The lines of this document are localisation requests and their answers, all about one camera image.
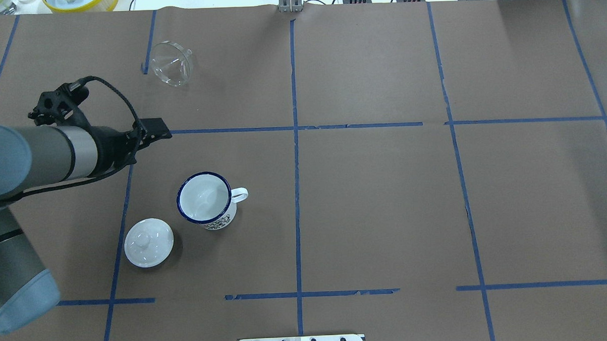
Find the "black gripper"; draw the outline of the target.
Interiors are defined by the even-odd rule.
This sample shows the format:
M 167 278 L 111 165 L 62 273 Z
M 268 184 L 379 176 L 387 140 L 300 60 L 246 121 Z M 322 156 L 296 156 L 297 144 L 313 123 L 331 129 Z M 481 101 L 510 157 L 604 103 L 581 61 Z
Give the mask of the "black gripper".
M 92 128 L 93 139 L 97 147 L 97 162 L 95 176 L 119 171 L 129 165 L 134 155 L 135 146 L 149 146 L 159 140 L 173 137 L 163 118 L 139 119 L 134 122 L 133 129 L 120 132 L 110 127 L 96 126 Z

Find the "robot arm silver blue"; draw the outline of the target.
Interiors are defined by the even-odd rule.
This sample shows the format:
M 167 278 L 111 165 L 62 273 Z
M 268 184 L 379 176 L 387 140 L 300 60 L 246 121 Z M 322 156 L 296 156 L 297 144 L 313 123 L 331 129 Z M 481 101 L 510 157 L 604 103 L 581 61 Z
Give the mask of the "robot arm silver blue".
M 135 163 L 135 153 L 172 132 L 141 119 L 130 131 L 110 127 L 0 125 L 0 335 L 43 317 L 61 290 L 17 213 L 27 198 L 90 184 Z

